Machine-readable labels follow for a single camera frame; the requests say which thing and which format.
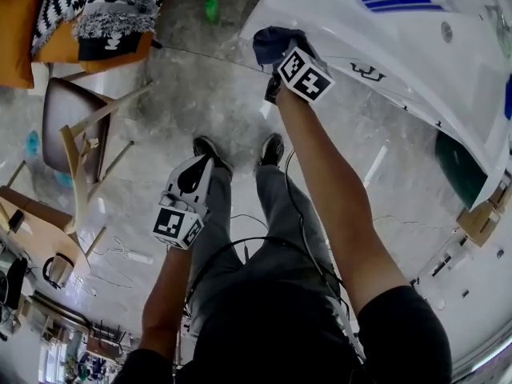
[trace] black shoe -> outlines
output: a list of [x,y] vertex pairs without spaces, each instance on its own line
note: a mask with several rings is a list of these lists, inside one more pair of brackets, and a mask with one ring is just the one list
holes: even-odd
[[280,134],[273,133],[263,143],[262,155],[259,160],[259,165],[274,165],[279,166],[282,156],[285,153],[285,143]]
[[226,168],[230,173],[230,176],[233,177],[233,167],[221,157],[218,156],[217,148],[215,144],[209,140],[207,137],[198,137],[193,142],[194,146],[194,156],[198,157],[200,155],[209,155],[214,159],[214,165],[217,168]]

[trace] person's left arm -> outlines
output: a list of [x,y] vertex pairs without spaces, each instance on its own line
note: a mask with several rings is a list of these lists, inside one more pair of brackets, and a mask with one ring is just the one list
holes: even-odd
[[142,340],[128,355],[114,384],[160,382],[167,374],[172,382],[176,337],[180,329],[186,285],[190,272],[190,250],[172,248],[142,313]]

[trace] desk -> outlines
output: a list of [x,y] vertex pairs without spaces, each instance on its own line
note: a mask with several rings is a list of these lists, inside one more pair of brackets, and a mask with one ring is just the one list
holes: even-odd
[[24,215],[22,227],[10,237],[20,245],[38,265],[44,264],[57,253],[64,254],[74,263],[73,272],[81,276],[90,273],[90,264],[78,242],[76,234],[66,234],[71,216],[56,210],[7,186],[0,187],[0,204],[11,218],[20,209]]

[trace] person's right arm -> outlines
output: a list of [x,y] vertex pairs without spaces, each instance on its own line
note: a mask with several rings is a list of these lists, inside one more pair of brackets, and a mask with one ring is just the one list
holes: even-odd
[[381,293],[409,284],[375,232],[361,180],[315,112],[285,86],[277,103],[357,315]]

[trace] green object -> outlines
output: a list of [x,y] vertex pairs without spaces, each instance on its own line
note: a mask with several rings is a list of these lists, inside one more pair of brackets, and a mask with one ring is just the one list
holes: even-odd
[[435,156],[455,193],[470,209],[487,175],[463,145],[441,131],[435,143]]
[[206,0],[206,18],[216,23],[219,20],[218,0]]

